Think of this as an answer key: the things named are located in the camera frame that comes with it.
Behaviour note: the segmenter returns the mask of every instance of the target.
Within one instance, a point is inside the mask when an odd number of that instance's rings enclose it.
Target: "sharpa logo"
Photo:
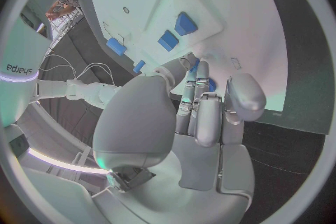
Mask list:
[[[19,66],[12,66],[10,64],[7,65],[7,70],[12,71],[13,73],[23,73],[23,74],[31,74],[32,69],[21,68]]]

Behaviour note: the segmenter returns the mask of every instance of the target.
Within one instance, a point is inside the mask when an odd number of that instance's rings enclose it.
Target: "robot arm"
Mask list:
[[[111,98],[121,89],[104,83],[84,84],[80,80],[38,80],[30,102],[40,99],[66,97],[69,100],[84,99],[90,105],[104,109]]]

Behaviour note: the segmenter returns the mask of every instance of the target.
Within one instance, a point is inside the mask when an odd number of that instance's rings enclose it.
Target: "led light strip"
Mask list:
[[[8,81],[8,82],[28,82],[36,79],[39,75],[39,71],[37,71],[36,75],[30,78],[9,78],[0,75],[0,80]]]
[[[36,158],[39,158],[42,161],[45,161],[49,164],[64,168],[64,169],[68,169],[68,170],[73,170],[76,172],[88,172],[91,174],[108,174],[109,171],[106,171],[104,169],[96,169],[96,168],[89,168],[89,167],[82,167],[82,166],[77,166],[77,165],[73,165],[73,164],[67,164],[63,161],[58,161],[55,160],[53,158],[50,158],[46,155],[41,154],[40,152],[37,152],[36,150],[29,148],[28,153],[33,155]]]

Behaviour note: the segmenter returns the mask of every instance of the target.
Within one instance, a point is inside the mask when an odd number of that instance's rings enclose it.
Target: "purple light strip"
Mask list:
[[[8,81],[8,82],[28,82],[36,79],[39,75],[39,71],[37,71],[36,75],[30,78],[9,78],[0,75],[0,80]]]

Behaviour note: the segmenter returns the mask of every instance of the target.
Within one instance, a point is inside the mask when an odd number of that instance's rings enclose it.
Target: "person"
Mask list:
[[[56,6],[63,7],[63,9],[60,11],[54,11]],[[45,15],[49,21],[54,21],[57,18],[71,13],[76,9],[76,7],[80,7],[80,2],[78,0],[59,0],[49,8]]]

